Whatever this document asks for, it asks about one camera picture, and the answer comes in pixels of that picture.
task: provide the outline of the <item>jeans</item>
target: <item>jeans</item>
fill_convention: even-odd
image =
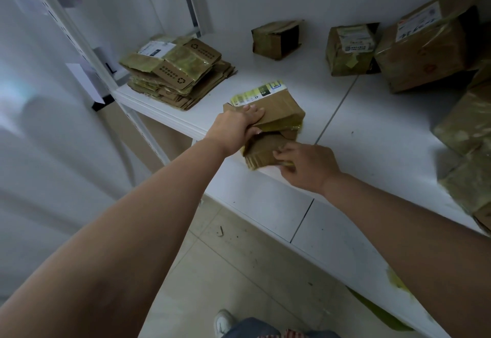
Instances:
[[[262,335],[281,335],[277,329],[255,317],[249,317],[234,325],[223,338],[257,338]],[[336,333],[326,330],[323,332],[308,332],[308,338],[340,338]]]

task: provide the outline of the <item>tiled floor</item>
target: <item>tiled floor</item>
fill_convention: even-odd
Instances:
[[[254,316],[280,331],[331,329],[342,338],[422,337],[387,328],[344,285],[206,198],[140,337],[213,338],[213,318],[223,308],[239,320]]]

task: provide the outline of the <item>white shoe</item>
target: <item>white shoe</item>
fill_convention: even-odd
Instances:
[[[221,338],[235,325],[234,316],[227,310],[220,310],[215,316],[215,337]]]

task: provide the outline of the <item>hand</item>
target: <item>hand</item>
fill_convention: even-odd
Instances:
[[[206,133],[205,139],[213,140],[224,149],[226,157],[233,155],[256,134],[261,133],[259,127],[249,127],[264,116],[264,108],[257,109],[253,105],[244,105],[240,111],[220,113]]]
[[[288,142],[273,155],[277,160],[293,162],[295,167],[279,167],[281,175],[291,185],[310,192],[324,195],[328,182],[343,175],[333,151],[327,147]]]

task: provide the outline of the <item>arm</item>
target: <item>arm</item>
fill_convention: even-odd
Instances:
[[[2,336],[137,337],[206,186],[263,114],[218,115],[205,139],[77,232],[2,306]]]
[[[329,148],[289,143],[275,157],[295,164],[281,167],[292,185],[323,195],[360,228],[451,337],[491,336],[488,237],[341,173]]]

